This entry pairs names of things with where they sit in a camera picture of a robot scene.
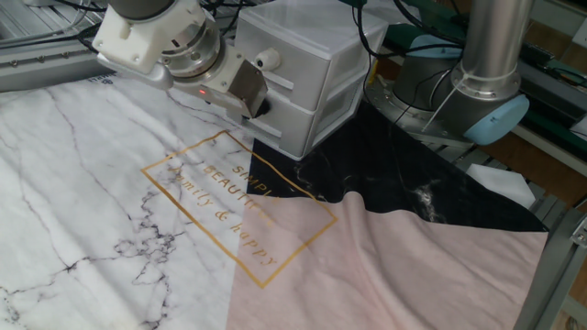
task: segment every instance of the gold rectangle outline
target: gold rectangle outline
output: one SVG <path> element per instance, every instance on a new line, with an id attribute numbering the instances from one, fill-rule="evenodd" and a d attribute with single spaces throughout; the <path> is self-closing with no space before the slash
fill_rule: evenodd
<path id="1" fill-rule="evenodd" d="M 215 138 L 220 137 L 221 135 L 226 134 L 229 137 L 231 137 L 235 142 L 237 142 L 243 149 L 245 149 L 246 151 L 248 151 L 251 155 L 253 155 L 254 157 L 256 157 L 257 159 L 259 159 L 260 161 L 262 161 L 263 163 L 265 163 L 267 166 L 269 166 L 273 171 L 275 171 L 277 173 L 277 175 L 279 175 L 282 179 L 284 179 L 286 182 L 288 182 L 289 184 L 291 184 L 295 189 L 297 189 L 298 191 L 305 193 L 306 195 L 308 195 L 310 198 L 312 198 L 316 203 L 318 203 L 318 205 L 320 205 L 322 208 L 324 208 L 325 210 L 327 210 L 328 214 L 332 216 L 332 221 L 330 221 L 324 228 L 320 229 L 317 233 L 315 233 L 312 237 L 310 237 L 310 239 L 308 239 L 306 242 L 304 242 L 302 244 L 302 246 L 300 246 L 296 251 L 293 252 L 293 254 L 284 261 L 284 263 L 276 270 L 273 272 L 273 274 L 265 281 L 265 282 L 261 282 L 255 275 L 253 275 L 253 273 L 249 270 L 249 268 L 235 255 L 233 255 L 230 251 L 228 251 L 228 249 L 222 245 L 222 243 L 220 243 L 220 241 L 218 241 L 216 239 L 216 237 L 214 237 L 214 235 L 212 235 L 212 233 L 210 233 L 202 224 L 200 224 L 185 208 L 183 208 L 183 206 L 175 199 L 173 198 L 173 196 L 165 189 L 163 188 L 155 179 L 153 179 L 150 174 L 147 173 L 148 170 L 154 168 L 155 166 L 161 165 L 162 163 L 166 162 L 167 160 L 171 159 L 172 157 L 176 156 L 176 155 L 181 155 L 185 152 L 187 152 L 190 149 L 194 149 L 196 147 L 201 146 L 202 144 L 204 144 L 207 141 L 213 140 Z M 256 153 L 254 153 L 251 149 L 245 147 L 245 145 L 243 145 L 242 143 L 240 143 L 240 141 L 238 141 L 236 138 L 234 138 L 230 133 L 228 133 L 228 131 L 223 130 L 220 131 L 218 133 L 216 133 L 214 136 L 212 137 L 208 137 L 203 139 L 202 141 L 196 143 L 195 145 L 185 148 L 181 151 L 177 151 L 177 152 L 173 152 L 171 155 L 167 156 L 166 158 L 151 164 L 149 166 L 147 166 L 144 169 L 140 170 L 146 177 L 147 179 L 149 179 L 157 188 L 159 188 L 159 190 L 161 190 L 162 193 L 164 193 L 167 198 L 169 198 L 170 201 L 172 201 L 173 204 L 175 204 L 175 206 L 177 208 L 180 209 L 180 211 L 182 211 L 190 220 L 192 220 L 192 222 L 198 226 L 198 228 L 200 228 L 200 230 L 202 230 L 206 235 L 208 235 L 208 237 L 210 237 L 210 239 L 212 239 L 212 241 L 214 243 L 216 243 L 216 245 L 218 245 L 218 247 L 224 251 L 224 253 L 226 253 L 231 259 L 235 260 L 235 262 L 237 262 L 237 264 L 243 269 L 245 270 L 245 272 L 247 273 L 247 275 L 249 275 L 249 277 L 257 284 L 259 285 L 260 288 L 264 289 L 271 281 L 273 281 L 273 279 L 275 279 L 275 277 L 285 268 L 285 266 L 287 266 L 290 262 L 292 262 L 292 260 L 298 255 L 300 254 L 305 248 L 307 248 L 312 242 L 314 242 L 318 237 L 320 237 L 322 234 L 324 234 L 324 232 L 326 232 L 333 224 L 335 224 L 338 221 L 338 218 L 322 203 L 320 203 L 315 197 L 314 195 L 312 195 L 310 192 L 305 191 L 304 189 L 298 187 L 295 183 L 291 182 L 289 179 L 287 179 L 281 172 L 279 172 L 273 165 L 271 165 L 267 160 L 263 159 L 261 156 L 257 155 Z"/>

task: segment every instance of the marble pattern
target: marble pattern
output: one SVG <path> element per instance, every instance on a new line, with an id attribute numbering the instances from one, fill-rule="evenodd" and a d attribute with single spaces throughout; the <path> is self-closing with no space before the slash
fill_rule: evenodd
<path id="1" fill-rule="evenodd" d="M 0 94 L 0 328 L 224 329 L 234 262 L 140 172 L 252 146 L 221 113 L 112 76 Z"/>

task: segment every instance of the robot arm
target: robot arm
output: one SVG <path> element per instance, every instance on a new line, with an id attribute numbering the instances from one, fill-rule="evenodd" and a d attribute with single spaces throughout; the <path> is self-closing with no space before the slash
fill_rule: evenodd
<path id="1" fill-rule="evenodd" d="M 93 46 L 106 67 L 151 86 L 173 86 L 254 118 L 263 76 L 221 37 L 196 0 L 111 0 Z"/>

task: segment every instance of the cloth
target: cloth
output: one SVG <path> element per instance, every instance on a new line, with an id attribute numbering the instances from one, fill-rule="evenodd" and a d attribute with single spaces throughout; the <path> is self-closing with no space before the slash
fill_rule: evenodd
<path id="1" fill-rule="evenodd" d="M 362 106 L 301 161 L 116 76 L 0 94 L 2 329 L 507 329 L 547 233 Z"/>

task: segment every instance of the black marble fabric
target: black marble fabric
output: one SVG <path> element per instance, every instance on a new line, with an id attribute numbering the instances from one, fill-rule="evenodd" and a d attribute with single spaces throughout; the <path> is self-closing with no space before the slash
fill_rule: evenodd
<path id="1" fill-rule="evenodd" d="M 547 231 L 527 209 L 485 189 L 370 104 L 361 104 L 355 118 L 300 161 L 259 141 L 253 151 L 324 202 L 339 203 L 353 191 L 375 213 L 407 210 L 443 224 Z M 271 185 L 271 196 L 307 197 L 267 169 L 253 158 L 250 174 Z M 250 186 L 248 193 L 260 192 Z"/>

